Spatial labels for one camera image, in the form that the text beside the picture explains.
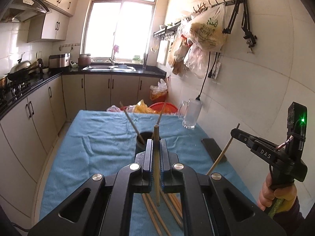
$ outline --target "window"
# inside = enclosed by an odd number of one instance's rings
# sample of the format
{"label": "window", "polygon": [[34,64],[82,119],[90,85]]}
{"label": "window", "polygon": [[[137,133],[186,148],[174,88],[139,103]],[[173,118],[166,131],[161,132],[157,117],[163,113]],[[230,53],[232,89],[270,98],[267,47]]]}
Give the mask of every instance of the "window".
{"label": "window", "polygon": [[119,46],[116,61],[141,59],[147,49],[156,0],[93,0],[84,37],[84,53],[110,58]]}

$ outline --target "glass mug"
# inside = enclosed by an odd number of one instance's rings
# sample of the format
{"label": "glass mug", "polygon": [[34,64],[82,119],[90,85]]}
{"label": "glass mug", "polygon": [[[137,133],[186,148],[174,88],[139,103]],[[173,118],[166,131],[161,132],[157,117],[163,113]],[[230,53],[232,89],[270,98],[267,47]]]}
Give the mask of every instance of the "glass mug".
{"label": "glass mug", "polygon": [[[184,105],[187,105],[185,115],[181,116],[180,111]],[[188,102],[184,100],[181,102],[178,107],[177,114],[179,119],[183,119],[182,125],[186,129],[194,129],[196,127],[201,108],[202,102],[198,99],[190,98]]]}

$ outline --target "finger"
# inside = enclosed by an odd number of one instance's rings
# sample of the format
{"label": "finger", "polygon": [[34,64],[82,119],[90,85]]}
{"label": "finger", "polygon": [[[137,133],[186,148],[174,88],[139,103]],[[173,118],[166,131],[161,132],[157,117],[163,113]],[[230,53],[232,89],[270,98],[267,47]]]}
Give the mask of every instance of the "finger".
{"label": "finger", "polygon": [[279,188],[275,190],[274,195],[278,199],[294,200],[297,196],[297,189],[295,185]]}
{"label": "finger", "polygon": [[260,193],[259,193],[259,201],[260,201],[261,204],[263,204],[266,207],[270,207],[272,205],[272,200],[266,199],[262,195],[262,191],[260,191]]}
{"label": "finger", "polygon": [[266,198],[266,199],[270,199],[273,200],[275,198],[275,195],[273,193],[273,190],[267,187],[267,183],[264,182],[262,185],[262,195]]}
{"label": "finger", "polygon": [[257,201],[257,206],[262,210],[265,211],[266,206],[264,206],[263,204],[260,203],[260,200]]}
{"label": "finger", "polygon": [[270,187],[272,185],[272,178],[270,173],[268,173],[267,177],[266,177],[266,185],[267,187]]}

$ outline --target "mug handle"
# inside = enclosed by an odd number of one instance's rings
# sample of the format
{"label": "mug handle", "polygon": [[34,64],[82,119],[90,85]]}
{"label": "mug handle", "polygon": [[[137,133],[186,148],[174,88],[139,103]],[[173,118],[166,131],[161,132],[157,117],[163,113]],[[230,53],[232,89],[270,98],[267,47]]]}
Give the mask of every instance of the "mug handle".
{"label": "mug handle", "polygon": [[181,116],[181,109],[182,109],[182,107],[183,107],[185,104],[188,105],[188,102],[186,102],[186,101],[183,100],[183,101],[180,103],[180,105],[178,106],[177,115],[178,115],[178,118],[179,118],[179,119],[183,119],[183,118],[184,118],[184,116]]}

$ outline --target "black phone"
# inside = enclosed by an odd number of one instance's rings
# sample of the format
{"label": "black phone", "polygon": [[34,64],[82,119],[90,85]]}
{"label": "black phone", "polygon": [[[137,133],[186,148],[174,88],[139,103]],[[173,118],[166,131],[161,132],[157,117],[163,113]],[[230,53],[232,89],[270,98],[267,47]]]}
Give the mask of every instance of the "black phone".
{"label": "black phone", "polygon": [[[213,160],[213,162],[218,158],[218,156],[220,155],[220,153],[222,152],[221,148],[218,146],[218,144],[216,143],[216,141],[213,138],[203,138],[201,139],[202,144],[204,145],[204,147],[206,148],[206,151],[208,152],[208,154],[210,155],[211,159]],[[221,162],[226,162],[227,158],[224,155],[223,158],[221,159]]]}

